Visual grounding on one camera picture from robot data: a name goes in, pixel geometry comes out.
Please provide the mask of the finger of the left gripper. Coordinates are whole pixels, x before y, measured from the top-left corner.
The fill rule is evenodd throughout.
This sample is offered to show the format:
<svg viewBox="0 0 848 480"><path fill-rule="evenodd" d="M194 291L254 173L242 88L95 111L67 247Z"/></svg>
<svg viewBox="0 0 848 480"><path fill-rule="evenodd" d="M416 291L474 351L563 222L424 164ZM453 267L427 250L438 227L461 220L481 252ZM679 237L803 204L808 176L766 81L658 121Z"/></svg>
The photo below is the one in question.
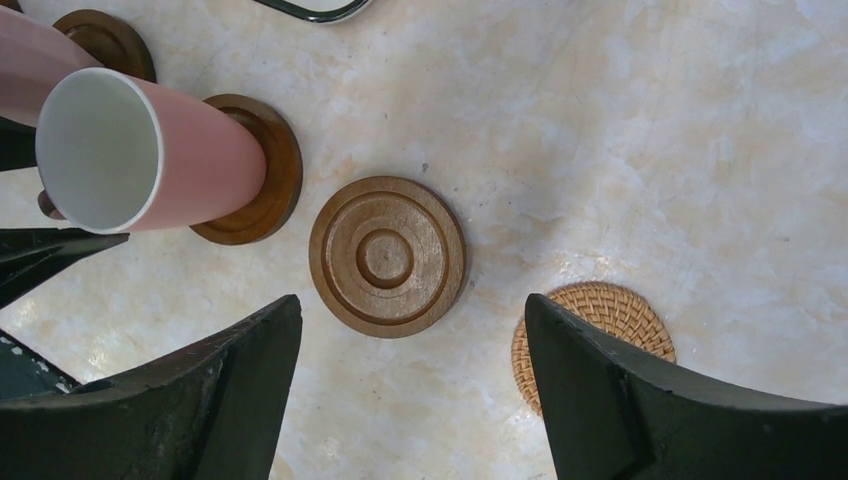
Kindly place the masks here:
<svg viewBox="0 0 848 480"><path fill-rule="evenodd" d="M36 166L34 127L1 118L0 134L2 172Z"/></svg>
<svg viewBox="0 0 848 480"><path fill-rule="evenodd" d="M78 228L1 229L1 308L74 263L125 243L127 233L99 235Z"/></svg>

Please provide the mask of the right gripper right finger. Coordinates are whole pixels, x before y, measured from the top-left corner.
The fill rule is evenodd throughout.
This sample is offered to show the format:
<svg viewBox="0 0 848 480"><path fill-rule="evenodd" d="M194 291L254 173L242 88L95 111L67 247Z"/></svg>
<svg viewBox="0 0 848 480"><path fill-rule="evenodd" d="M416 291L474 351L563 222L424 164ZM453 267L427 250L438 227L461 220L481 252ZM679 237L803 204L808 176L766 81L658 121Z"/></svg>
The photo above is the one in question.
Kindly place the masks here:
<svg viewBox="0 0 848 480"><path fill-rule="evenodd" d="M525 324L561 479L843 479L847 409L675 365L541 294Z"/></svg>

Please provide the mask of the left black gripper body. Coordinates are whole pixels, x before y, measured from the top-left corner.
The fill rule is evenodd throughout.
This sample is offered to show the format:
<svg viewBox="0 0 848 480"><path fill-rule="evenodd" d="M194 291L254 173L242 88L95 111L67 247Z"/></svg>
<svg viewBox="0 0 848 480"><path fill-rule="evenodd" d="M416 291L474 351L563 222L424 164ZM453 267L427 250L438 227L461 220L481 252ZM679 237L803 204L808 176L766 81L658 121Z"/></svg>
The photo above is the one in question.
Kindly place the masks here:
<svg viewBox="0 0 848 480"><path fill-rule="evenodd" d="M1 399L67 394L80 383L40 354L1 331Z"/></svg>

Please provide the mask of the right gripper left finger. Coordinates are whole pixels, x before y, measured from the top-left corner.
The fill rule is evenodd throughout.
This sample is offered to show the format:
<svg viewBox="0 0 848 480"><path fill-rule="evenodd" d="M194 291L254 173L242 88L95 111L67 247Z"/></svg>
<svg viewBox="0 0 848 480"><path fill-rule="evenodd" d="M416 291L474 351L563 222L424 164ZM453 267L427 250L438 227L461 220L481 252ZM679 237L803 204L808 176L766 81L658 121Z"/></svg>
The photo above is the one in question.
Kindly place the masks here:
<svg viewBox="0 0 848 480"><path fill-rule="evenodd" d="M266 479L302 338L297 297L66 394L1 404L5 479Z"/></svg>

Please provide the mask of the pink mug front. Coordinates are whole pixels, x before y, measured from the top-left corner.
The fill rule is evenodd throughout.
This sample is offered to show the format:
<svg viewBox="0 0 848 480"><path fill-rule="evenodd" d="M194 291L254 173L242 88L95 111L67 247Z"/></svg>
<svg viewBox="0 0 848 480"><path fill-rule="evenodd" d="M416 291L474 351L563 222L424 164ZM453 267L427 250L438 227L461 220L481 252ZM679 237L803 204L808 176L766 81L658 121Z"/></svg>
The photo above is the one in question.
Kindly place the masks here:
<svg viewBox="0 0 848 480"><path fill-rule="evenodd" d="M1 116L29 127L57 83L102 64L57 29L1 8Z"/></svg>

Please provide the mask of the pink mug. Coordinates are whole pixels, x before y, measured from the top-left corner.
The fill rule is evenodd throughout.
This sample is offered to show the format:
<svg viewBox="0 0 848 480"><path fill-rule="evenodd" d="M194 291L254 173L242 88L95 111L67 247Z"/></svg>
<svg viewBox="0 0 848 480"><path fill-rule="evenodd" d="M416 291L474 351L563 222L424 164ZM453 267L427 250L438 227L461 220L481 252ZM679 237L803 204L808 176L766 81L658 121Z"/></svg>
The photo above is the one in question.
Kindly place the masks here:
<svg viewBox="0 0 848 480"><path fill-rule="evenodd" d="M191 96L91 67L61 80L36 126L44 190L97 234L179 228L246 206L267 172L255 137Z"/></svg>
<svg viewBox="0 0 848 480"><path fill-rule="evenodd" d="M1 116L29 127L57 83L102 64L57 29L1 8Z"/></svg>

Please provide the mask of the pink mug back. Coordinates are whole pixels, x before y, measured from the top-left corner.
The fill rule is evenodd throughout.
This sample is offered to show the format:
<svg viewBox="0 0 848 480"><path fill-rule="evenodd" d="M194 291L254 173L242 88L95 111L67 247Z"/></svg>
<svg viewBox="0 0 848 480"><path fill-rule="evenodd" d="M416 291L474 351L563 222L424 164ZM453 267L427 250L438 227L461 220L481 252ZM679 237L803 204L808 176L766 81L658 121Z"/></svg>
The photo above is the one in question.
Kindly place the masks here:
<svg viewBox="0 0 848 480"><path fill-rule="evenodd" d="M179 228L246 206L267 172L255 137L191 96L91 67L61 80L36 126L44 190L97 234Z"/></svg>

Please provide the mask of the light tan coaster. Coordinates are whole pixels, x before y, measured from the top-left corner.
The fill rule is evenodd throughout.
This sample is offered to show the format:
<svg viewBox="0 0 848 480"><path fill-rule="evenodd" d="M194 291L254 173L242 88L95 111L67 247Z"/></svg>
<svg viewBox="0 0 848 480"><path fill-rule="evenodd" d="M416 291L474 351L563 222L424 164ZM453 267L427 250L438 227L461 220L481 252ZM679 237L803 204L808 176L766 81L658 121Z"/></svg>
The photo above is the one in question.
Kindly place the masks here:
<svg viewBox="0 0 848 480"><path fill-rule="evenodd" d="M666 361L677 362L668 329L650 303L637 292L609 282L586 281L558 287L547 297L592 326ZM541 416L523 319L514 330L511 365L518 392L531 410Z"/></svg>

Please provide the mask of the brown coaster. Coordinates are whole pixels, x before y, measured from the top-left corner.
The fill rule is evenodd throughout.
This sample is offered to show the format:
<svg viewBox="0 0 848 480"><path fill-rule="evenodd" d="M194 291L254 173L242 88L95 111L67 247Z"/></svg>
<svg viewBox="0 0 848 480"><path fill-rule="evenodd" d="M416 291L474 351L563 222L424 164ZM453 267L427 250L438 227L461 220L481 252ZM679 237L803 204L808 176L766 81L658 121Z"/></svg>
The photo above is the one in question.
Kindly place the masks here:
<svg viewBox="0 0 848 480"><path fill-rule="evenodd" d="M294 212L303 184L303 161L297 138L273 106L244 95L220 94L205 102L241 124L261 146L266 177L257 196L226 216L196 224L191 230L219 245L262 241L276 233Z"/></svg>
<svg viewBox="0 0 848 480"><path fill-rule="evenodd" d="M135 29L107 13L82 9L59 18L53 27L104 67L156 83L150 52Z"/></svg>
<svg viewBox="0 0 848 480"><path fill-rule="evenodd" d="M395 176L354 181L320 210L309 240L314 285L350 328L397 339L434 325L464 287L467 249L448 203Z"/></svg>

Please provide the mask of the white strawberry tray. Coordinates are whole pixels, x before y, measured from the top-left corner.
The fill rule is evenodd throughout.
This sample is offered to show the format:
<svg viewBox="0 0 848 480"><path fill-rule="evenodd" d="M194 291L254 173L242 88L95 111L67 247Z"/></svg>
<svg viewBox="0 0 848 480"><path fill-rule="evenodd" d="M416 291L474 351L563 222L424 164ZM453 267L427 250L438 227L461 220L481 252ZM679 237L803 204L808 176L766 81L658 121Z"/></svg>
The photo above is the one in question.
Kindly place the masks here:
<svg viewBox="0 0 848 480"><path fill-rule="evenodd" d="M357 15L370 0L256 0L257 3L312 24L338 23Z"/></svg>

